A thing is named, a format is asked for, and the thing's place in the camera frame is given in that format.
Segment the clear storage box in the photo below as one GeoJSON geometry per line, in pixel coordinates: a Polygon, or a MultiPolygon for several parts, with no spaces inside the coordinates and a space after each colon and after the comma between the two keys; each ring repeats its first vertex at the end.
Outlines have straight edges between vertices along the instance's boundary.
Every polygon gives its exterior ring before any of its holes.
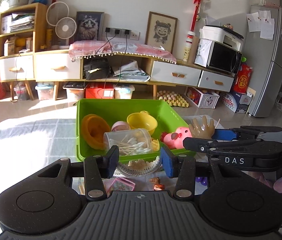
{"type": "Polygon", "coordinates": [[[114,98],[115,99],[132,99],[132,94],[135,91],[135,87],[129,84],[119,84],[114,86],[114,98]]]}

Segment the framed cat picture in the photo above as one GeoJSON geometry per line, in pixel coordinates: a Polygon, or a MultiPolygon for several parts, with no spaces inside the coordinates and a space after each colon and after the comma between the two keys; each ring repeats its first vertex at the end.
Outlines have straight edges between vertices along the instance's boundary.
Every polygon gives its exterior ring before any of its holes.
{"type": "Polygon", "coordinates": [[[100,40],[104,22],[104,12],[78,11],[76,13],[75,41],[100,40]]]}

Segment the yellow toy corn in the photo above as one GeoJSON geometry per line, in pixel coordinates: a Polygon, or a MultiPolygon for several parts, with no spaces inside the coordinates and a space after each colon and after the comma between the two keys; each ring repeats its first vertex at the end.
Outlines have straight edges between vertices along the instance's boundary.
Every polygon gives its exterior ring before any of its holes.
{"type": "Polygon", "coordinates": [[[160,150],[160,142],[159,142],[159,140],[158,139],[152,139],[151,146],[152,146],[153,152],[159,151],[160,150]]]}

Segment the pink pig toy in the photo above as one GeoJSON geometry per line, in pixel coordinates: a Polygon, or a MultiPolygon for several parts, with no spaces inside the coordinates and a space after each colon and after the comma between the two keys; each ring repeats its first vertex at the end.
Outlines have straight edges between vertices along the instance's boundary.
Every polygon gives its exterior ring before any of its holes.
{"type": "Polygon", "coordinates": [[[179,127],[173,133],[163,132],[160,137],[160,141],[163,142],[170,150],[182,149],[183,140],[185,138],[192,138],[189,127],[179,127]]]}

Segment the white fan rear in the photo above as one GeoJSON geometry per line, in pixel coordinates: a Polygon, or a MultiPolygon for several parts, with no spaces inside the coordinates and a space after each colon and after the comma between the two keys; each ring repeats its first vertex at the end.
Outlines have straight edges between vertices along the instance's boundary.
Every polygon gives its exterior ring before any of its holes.
{"type": "Polygon", "coordinates": [[[55,27],[59,20],[69,16],[69,6],[64,2],[52,3],[46,12],[46,21],[55,27]]]}

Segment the tan rubber hand toy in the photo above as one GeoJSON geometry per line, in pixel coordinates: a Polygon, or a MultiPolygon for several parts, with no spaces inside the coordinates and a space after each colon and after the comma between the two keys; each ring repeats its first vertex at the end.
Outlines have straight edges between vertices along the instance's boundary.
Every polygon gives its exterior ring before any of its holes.
{"type": "Polygon", "coordinates": [[[202,123],[200,124],[196,118],[189,124],[189,130],[193,138],[211,139],[215,133],[214,119],[208,122],[207,117],[202,116],[202,123]]]}

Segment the silver refrigerator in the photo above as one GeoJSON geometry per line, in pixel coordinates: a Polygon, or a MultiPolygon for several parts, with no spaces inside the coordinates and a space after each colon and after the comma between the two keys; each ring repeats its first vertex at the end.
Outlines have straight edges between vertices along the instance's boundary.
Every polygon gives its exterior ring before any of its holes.
{"type": "Polygon", "coordinates": [[[246,14],[248,31],[243,55],[253,68],[248,88],[253,100],[248,113],[270,115],[282,85],[282,8],[253,4],[246,14]]]}

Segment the wooden tv cabinet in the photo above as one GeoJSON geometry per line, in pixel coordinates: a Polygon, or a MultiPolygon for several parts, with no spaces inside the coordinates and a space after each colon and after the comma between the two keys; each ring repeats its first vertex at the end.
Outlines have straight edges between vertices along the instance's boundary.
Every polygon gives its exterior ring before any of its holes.
{"type": "Polygon", "coordinates": [[[147,84],[153,87],[154,92],[159,86],[190,86],[228,92],[234,82],[234,74],[181,60],[173,63],[131,53],[70,57],[66,50],[35,53],[34,77],[38,82],[147,84]]]}

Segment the green plastic bin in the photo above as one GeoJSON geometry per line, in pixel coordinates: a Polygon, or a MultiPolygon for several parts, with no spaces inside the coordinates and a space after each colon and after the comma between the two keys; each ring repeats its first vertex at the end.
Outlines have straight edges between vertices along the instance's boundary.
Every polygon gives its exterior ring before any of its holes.
{"type": "Polygon", "coordinates": [[[171,147],[175,155],[189,154],[181,140],[188,124],[164,101],[142,99],[81,99],[77,103],[76,156],[104,155],[113,145],[119,148],[119,162],[153,161],[164,143],[161,135],[176,136],[171,147]]]}

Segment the clear cotton swab jar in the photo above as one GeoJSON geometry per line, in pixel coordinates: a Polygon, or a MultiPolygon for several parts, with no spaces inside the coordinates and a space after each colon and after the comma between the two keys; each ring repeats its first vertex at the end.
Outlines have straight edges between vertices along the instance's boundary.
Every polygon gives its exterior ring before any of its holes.
{"type": "Polygon", "coordinates": [[[143,128],[104,133],[104,146],[107,151],[117,146],[120,156],[153,152],[151,136],[143,128]]]}

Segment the black microwave oven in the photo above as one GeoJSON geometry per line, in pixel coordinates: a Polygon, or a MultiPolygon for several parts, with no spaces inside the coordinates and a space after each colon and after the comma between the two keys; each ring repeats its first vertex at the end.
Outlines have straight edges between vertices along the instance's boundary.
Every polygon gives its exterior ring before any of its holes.
{"type": "Polygon", "coordinates": [[[200,39],[194,64],[202,67],[237,74],[242,53],[216,41],[200,39]]]}

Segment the grey checked blanket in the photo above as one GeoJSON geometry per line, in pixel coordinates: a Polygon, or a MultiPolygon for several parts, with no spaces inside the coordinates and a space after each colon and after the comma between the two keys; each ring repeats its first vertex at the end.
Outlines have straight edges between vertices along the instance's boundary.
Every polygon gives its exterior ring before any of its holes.
{"type": "Polygon", "coordinates": [[[63,157],[78,160],[75,119],[1,122],[0,193],[63,157]]]}

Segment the red gift box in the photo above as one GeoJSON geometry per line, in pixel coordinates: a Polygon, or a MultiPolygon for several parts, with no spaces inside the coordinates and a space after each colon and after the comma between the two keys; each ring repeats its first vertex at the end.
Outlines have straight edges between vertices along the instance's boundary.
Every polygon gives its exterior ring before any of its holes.
{"type": "Polygon", "coordinates": [[[237,93],[246,93],[253,68],[246,63],[241,64],[236,75],[232,90],[237,93]]]}

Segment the black printer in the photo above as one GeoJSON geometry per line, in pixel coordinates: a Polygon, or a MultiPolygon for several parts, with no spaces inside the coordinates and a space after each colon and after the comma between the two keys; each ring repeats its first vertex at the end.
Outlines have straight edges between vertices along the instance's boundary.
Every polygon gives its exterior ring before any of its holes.
{"type": "Polygon", "coordinates": [[[106,79],[112,71],[108,59],[92,59],[83,68],[86,80],[106,79]]]}

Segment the purple toy grapes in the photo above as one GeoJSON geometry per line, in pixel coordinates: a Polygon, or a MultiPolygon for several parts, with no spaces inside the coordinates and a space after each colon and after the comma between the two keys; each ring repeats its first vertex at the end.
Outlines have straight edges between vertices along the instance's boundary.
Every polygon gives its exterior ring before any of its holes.
{"type": "Polygon", "coordinates": [[[196,177],[196,182],[200,183],[203,186],[207,186],[208,178],[207,177],[196,177]]]}

